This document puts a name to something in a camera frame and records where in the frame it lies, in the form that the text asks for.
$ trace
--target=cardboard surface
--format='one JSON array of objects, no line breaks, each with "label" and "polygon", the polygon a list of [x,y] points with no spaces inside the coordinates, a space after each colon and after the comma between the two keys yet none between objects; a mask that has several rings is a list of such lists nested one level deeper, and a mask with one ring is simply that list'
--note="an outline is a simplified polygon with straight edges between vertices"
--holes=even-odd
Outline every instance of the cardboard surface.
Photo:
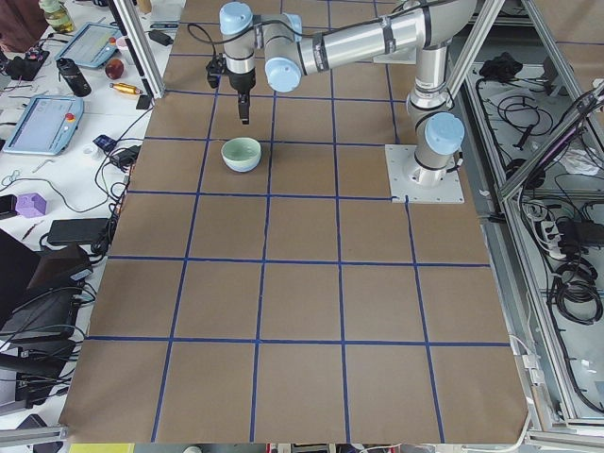
[{"label": "cardboard surface", "polygon": [[557,42],[603,43],[604,4],[598,0],[534,0]]},{"label": "cardboard surface", "polygon": [[[596,78],[604,78],[604,45],[559,43],[558,47],[568,59],[584,91],[588,92],[594,87]],[[599,112],[594,116],[601,126],[604,125],[604,113]]]},{"label": "cardboard surface", "polygon": [[[394,7],[310,1],[283,10],[324,26]],[[181,26],[61,418],[74,440],[513,443],[526,407],[473,205],[389,198],[413,68],[275,94],[258,59],[242,126],[228,83],[203,83],[210,51]],[[247,174],[220,157],[238,136],[261,142]]]}]

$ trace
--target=black device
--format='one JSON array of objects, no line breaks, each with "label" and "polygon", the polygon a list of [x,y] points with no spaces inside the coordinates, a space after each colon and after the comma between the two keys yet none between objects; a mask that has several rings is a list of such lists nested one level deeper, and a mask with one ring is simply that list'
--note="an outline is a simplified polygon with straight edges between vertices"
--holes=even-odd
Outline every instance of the black device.
[{"label": "black device", "polygon": [[171,43],[174,42],[174,40],[169,37],[168,35],[166,35],[165,33],[159,31],[159,30],[151,30],[149,32],[149,38],[152,41],[158,42],[161,45],[170,45]]},{"label": "black device", "polygon": [[77,97],[88,96],[92,92],[91,86],[72,59],[58,59],[57,69]]},{"label": "black device", "polygon": [[5,72],[10,76],[11,80],[23,80],[25,82],[31,82],[42,65],[50,55],[50,52],[37,48],[36,59],[22,59],[21,57],[15,57],[14,59],[8,59],[6,55],[0,50],[0,71]]},{"label": "black device", "polygon": [[102,218],[55,220],[50,226],[46,240],[51,245],[96,243],[108,221],[109,219]]},{"label": "black device", "polygon": [[0,335],[0,341],[12,337],[12,344],[30,342],[50,342],[71,337],[76,323],[79,306],[84,303],[80,284],[69,286],[70,289],[48,291],[38,296],[33,302],[23,304],[14,310],[10,319],[2,326],[3,332],[17,334]]},{"label": "black device", "polygon": [[218,88],[221,75],[228,76],[228,82],[237,91],[237,110],[242,124],[249,125],[250,93],[256,86],[256,69],[245,74],[237,74],[228,70],[225,57],[222,54],[212,57],[206,65],[206,75],[211,88]]},{"label": "black device", "polygon": [[[27,418],[21,422],[21,425],[17,429],[22,428],[45,428],[47,425],[44,423],[42,418],[37,413],[28,415]],[[50,442],[47,444],[37,444],[31,446],[33,453],[57,453],[63,447],[63,442]]]},{"label": "black device", "polygon": [[[72,357],[75,348],[76,343],[71,340],[47,340],[20,344],[0,353],[0,376],[4,379],[0,381],[0,414],[31,409],[42,404],[51,394],[66,394],[67,387],[61,386],[55,390],[52,382],[61,376],[65,362]],[[51,385],[39,376],[46,376]],[[19,428],[45,426],[42,419],[32,420],[30,417]],[[57,450],[34,451],[45,453]]]},{"label": "black device", "polygon": [[0,196],[0,220],[14,217],[18,214],[15,207],[17,206],[17,197],[15,195]]},{"label": "black device", "polygon": [[92,142],[101,148],[105,154],[110,153],[117,146],[117,141],[105,134],[99,135]]},{"label": "black device", "polygon": [[75,244],[41,256],[0,229],[0,325],[33,297],[91,273],[88,254]]},{"label": "black device", "polygon": [[124,170],[126,167],[136,162],[140,151],[141,147],[139,145],[130,146],[129,148],[111,154],[109,156],[109,162],[117,168]]},{"label": "black device", "polygon": [[582,247],[601,248],[604,246],[604,226],[595,222],[575,222],[566,217],[557,222],[557,227],[562,234],[560,246],[564,253],[565,248],[570,248],[568,253],[586,254]]},{"label": "black device", "polygon": [[151,24],[151,29],[163,29],[163,30],[169,30],[169,29],[177,29],[178,28],[178,22],[155,22],[153,24]]}]

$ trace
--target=small box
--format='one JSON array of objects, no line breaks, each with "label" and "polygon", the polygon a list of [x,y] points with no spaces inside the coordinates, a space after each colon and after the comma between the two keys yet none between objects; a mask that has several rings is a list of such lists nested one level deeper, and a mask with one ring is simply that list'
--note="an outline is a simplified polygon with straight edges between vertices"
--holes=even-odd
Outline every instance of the small box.
[{"label": "small box", "polygon": [[38,193],[24,193],[17,196],[17,212],[27,219],[46,214],[46,200]]}]

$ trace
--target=robotic arm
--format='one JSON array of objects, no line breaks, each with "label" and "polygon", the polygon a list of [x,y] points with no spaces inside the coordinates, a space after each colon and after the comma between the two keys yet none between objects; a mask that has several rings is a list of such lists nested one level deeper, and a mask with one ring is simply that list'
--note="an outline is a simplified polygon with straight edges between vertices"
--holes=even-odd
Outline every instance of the robotic arm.
[{"label": "robotic arm", "polygon": [[392,14],[303,38],[302,21],[293,14],[254,15],[248,5],[225,4],[220,10],[224,59],[208,65],[209,80],[226,73],[238,93],[239,114],[249,124],[250,91],[256,85],[255,49],[264,49],[264,70],[277,92],[294,90],[302,76],[405,48],[417,49],[415,86],[408,111],[418,135],[410,177],[422,185],[438,184],[450,155],[463,139],[460,120],[447,110],[445,84],[451,38],[470,20],[477,0],[410,0]]}]

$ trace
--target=black cable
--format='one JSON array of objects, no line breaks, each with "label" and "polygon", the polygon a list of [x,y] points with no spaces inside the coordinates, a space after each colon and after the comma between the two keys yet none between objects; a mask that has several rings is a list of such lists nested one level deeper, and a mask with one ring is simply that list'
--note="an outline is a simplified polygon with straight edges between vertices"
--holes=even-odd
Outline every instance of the black cable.
[{"label": "black cable", "polygon": [[20,305],[15,310],[13,310],[12,314],[18,313],[19,311],[26,309],[31,304],[38,302],[40,299],[42,299],[50,294],[60,293],[62,291],[79,291],[81,293],[86,293],[87,295],[89,295],[92,298],[91,302],[93,302],[96,299],[96,296],[93,293],[91,293],[90,291],[88,291],[86,288],[82,288],[79,286],[63,286],[61,288],[54,288],[52,290],[48,290],[42,294],[37,295],[36,297],[33,297],[33,298],[27,300],[23,305]]},{"label": "black cable", "polygon": [[69,391],[69,387],[63,387],[62,389],[57,390],[56,392],[54,392],[53,394],[50,394],[49,396],[41,396],[40,398],[34,398],[34,399],[30,399],[28,401],[32,404],[36,404],[38,401],[46,401],[48,398],[52,398],[53,396],[65,396],[68,391]]},{"label": "black cable", "polygon": [[[567,320],[583,326],[590,326],[602,319],[602,314],[604,314],[602,299],[593,284],[583,281],[570,281],[564,284],[560,277],[556,277],[554,279],[552,293],[552,303],[558,307],[560,314]],[[593,315],[586,318],[579,318],[573,314],[566,305],[566,302],[584,304],[590,301],[594,301],[596,310]]]},{"label": "black cable", "polygon": [[508,158],[510,161],[513,160],[512,156],[510,156],[510,154],[503,149],[503,147],[499,144],[499,140],[495,134],[495,131],[493,129],[493,126],[491,126],[491,121],[489,120],[489,112],[487,111],[486,107],[485,107],[485,103],[484,100],[482,98],[482,94],[480,93],[480,85],[486,81],[486,78],[480,78],[479,80],[476,81],[476,85],[475,85],[475,89],[476,89],[476,93],[478,96],[478,100],[480,101],[480,107],[482,109],[482,114],[484,116],[484,121],[486,123],[487,128],[489,129],[489,133],[491,134],[491,138],[493,139],[493,143],[495,144],[495,148],[497,149],[497,155],[499,157],[499,162],[501,163],[502,167],[506,167],[507,162],[505,162],[503,160],[503,156],[505,156],[506,158]]},{"label": "black cable", "polygon": [[103,200],[102,202],[91,206],[89,208],[86,208],[84,210],[78,210],[74,207],[72,207],[68,202],[67,199],[65,198],[65,195],[63,195],[59,189],[57,189],[55,187],[55,185],[49,181],[48,179],[44,179],[41,177],[20,177],[20,176],[15,176],[13,177],[13,175],[10,176],[6,176],[3,180],[2,180],[2,188],[0,188],[0,193],[5,191],[6,189],[8,189],[10,186],[12,186],[13,184],[19,182],[19,181],[37,181],[37,182],[45,182],[46,184],[48,184],[48,186],[53,190],[54,193],[56,193],[60,199],[62,200],[63,204],[65,205],[65,208],[67,208],[68,210],[75,212],[77,214],[83,214],[85,212],[89,212],[91,210],[95,210],[96,208],[99,208],[100,206],[103,206],[106,202],[107,199]]},{"label": "black cable", "polygon": [[[31,321],[29,321],[29,324],[33,323],[34,321],[35,321],[35,319],[32,319]],[[10,340],[12,340],[14,338],[14,335],[18,335],[20,333],[27,333],[27,332],[37,332],[38,330],[48,330],[48,329],[54,328],[54,327],[67,327],[67,328],[70,328],[71,330],[76,330],[84,339],[86,339],[86,333],[84,333],[84,330],[82,330],[78,326],[72,326],[71,324],[51,324],[48,326],[40,326],[40,327],[33,327],[33,328],[20,328],[19,330],[13,330],[10,332],[0,331],[0,336],[11,335],[12,337],[9,338],[9,340],[4,341],[4,343],[10,343]]]},{"label": "black cable", "polygon": [[562,337],[562,331],[558,325],[558,320],[556,319],[556,315],[554,314],[553,304],[551,304],[549,302],[549,298],[550,298],[550,294],[548,293],[547,307],[548,307],[548,311],[549,311],[549,317],[550,317],[552,325],[554,327],[554,332],[556,334],[556,338],[558,339],[558,344],[560,345],[560,349],[562,351],[562,357],[564,358],[564,367],[566,368],[566,374],[568,375],[568,377],[570,379],[571,386],[573,387],[575,394],[577,394],[577,396],[583,402],[583,404],[585,404],[585,406],[587,406],[588,408],[590,408],[593,411],[596,411],[599,413],[604,413],[604,408],[602,408],[602,403],[599,403],[600,406],[598,406],[595,403],[593,403],[592,401],[590,401],[587,398],[587,396],[585,396],[583,394],[582,389],[579,387],[579,384],[577,383],[577,377],[575,376],[575,370],[573,370],[573,366],[571,364],[572,359],[570,357],[570,354],[568,353],[568,348],[566,347],[566,343],[564,342],[564,338]]},{"label": "black cable", "polygon": [[[511,102],[505,108],[501,107],[501,105],[504,102],[509,101],[511,99],[516,99],[516,98],[520,99],[521,102]],[[530,126],[533,126],[533,127],[536,128],[542,122],[542,114],[543,114],[549,120],[549,126],[543,132],[538,132],[537,133],[537,132],[532,132],[531,131],[529,135],[532,136],[532,137],[540,137],[540,136],[547,135],[551,131],[552,127],[554,126],[554,118],[551,116],[551,114],[547,110],[541,109],[538,106],[532,106],[530,104],[526,104],[527,100],[534,101],[534,99],[532,99],[531,97],[523,95],[523,94],[516,94],[516,95],[513,95],[513,96],[504,97],[495,106],[496,109],[497,109],[497,114],[499,115],[499,118],[501,118],[508,125],[512,126],[518,132],[524,133],[524,132],[527,131],[527,129]],[[536,115],[537,115],[537,122],[534,123],[534,124],[532,124],[532,125],[528,125],[528,126],[518,125],[518,124],[514,123],[510,119],[510,117],[508,116],[508,114],[510,112],[514,113],[514,112],[518,112],[518,111],[534,111],[536,113]]]},{"label": "black cable", "polygon": [[120,142],[120,141],[121,141],[121,140],[122,140],[122,139],[123,139],[123,138],[126,136],[126,134],[128,133],[128,131],[129,131],[129,130],[130,130],[132,127],[134,127],[134,126],[135,126],[135,125],[136,125],[136,124],[137,124],[137,123],[138,123],[138,122],[139,122],[139,121],[140,121],[142,118],[144,118],[144,115],[146,115],[147,113],[149,113],[149,112],[150,112],[150,111],[153,109],[153,107],[154,107],[154,106],[152,105],[152,106],[151,106],[149,109],[145,110],[145,111],[143,112],[143,114],[142,114],[141,116],[139,116],[139,117],[138,117],[138,118],[137,118],[137,119],[134,121],[134,123],[132,123],[130,126],[128,126],[128,127],[126,128],[126,130],[124,131],[124,133],[123,133],[122,135],[120,135],[120,138],[119,138],[119,139],[117,139],[117,142]]},{"label": "black cable", "polygon": [[[440,5],[446,5],[448,3],[453,3],[456,2],[457,0],[435,0],[433,2],[429,2],[429,3],[425,3],[423,5],[419,5],[416,7],[412,7],[409,9],[405,9],[405,10],[401,10],[402,9],[402,4],[399,5],[398,7],[396,7],[395,9],[393,9],[393,12],[391,12],[390,14],[386,14],[387,17],[389,17],[390,19],[395,19],[407,14],[411,14],[412,12],[415,12],[418,9],[421,8],[425,8],[425,7],[436,7],[436,6],[440,6]],[[323,36],[328,36],[331,35],[333,33],[337,33],[339,31],[344,31],[350,28],[354,28],[357,26],[362,26],[362,25],[372,25],[372,24],[379,24],[381,23],[382,19],[377,17],[375,19],[371,19],[369,21],[364,21],[364,22],[358,22],[355,24],[351,24],[351,25],[346,25],[346,26],[341,26],[339,28],[334,28],[331,29],[329,31],[326,31],[323,33]],[[279,25],[283,25],[285,28],[287,28],[289,31],[291,31],[292,33],[294,33],[294,35],[299,36],[301,38],[312,38],[314,35],[312,34],[306,34],[306,33],[301,33],[297,30],[294,30],[289,24],[280,21],[279,19],[270,19],[268,21],[262,21],[260,23],[257,24],[253,24],[251,26],[249,26],[248,28],[246,28],[245,30],[242,30],[241,32],[239,32],[238,34],[236,34],[235,36],[231,36],[230,38],[227,38],[225,40],[221,40],[221,41],[215,41],[211,38],[210,34],[208,33],[208,31],[203,28],[201,25],[198,24],[187,24],[187,30],[189,31],[189,34],[191,35],[191,37],[193,39],[195,39],[196,41],[202,42],[203,44],[208,44],[211,45],[212,48],[214,49],[214,55],[216,55],[216,51],[215,51],[215,47],[216,45],[222,45],[222,44],[227,44],[229,42],[233,42],[233,41],[237,41],[240,37],[244,36],[247,32],[249,32],[250,30],[253,30],[255,26],[259,26],[259,25],[273,25],[273,24],[279,24]],[[208,37],[208,41],[199,38],[198,36],[196,36],[191,29],[192,28],[197,28],[199,30],[201,30],[207,37]]]},{"label": "black cable", "polygon": [[91,261],[92,264],[97,264],[98,262],[102,261],[109,252],[109,247],[113,242],[113,237],[115,236],[117,224],[120,220],[120,209],[122,207],[122,204],[124,203],[124,199],[126,198],[127,187],[128,186],[126,184],[119,198],[115,200],[114,203],[109,205],[109,219],[107,220],[107,223],[103,228],[103,231],[101,232],[98,241],[91,244],[92,256],[96,258],[96,260]]}]

